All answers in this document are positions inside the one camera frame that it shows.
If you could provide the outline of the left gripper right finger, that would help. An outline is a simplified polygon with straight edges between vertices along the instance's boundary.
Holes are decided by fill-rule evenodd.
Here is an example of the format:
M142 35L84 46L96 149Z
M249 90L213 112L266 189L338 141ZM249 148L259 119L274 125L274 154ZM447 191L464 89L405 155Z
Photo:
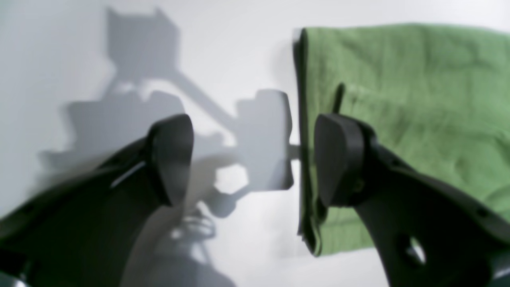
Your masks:
M391 287L508 287L509 224L479 201L420 174L380 145L371 126L317 117L321 203L352 207Z

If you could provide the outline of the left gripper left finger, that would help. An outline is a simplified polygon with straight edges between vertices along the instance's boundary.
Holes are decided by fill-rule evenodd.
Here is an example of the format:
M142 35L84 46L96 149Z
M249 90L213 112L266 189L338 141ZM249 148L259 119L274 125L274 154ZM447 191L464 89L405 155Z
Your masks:
M96 169L2 218L2 287L120 285L148 219L184 201L193 146L187 114L164 118Z

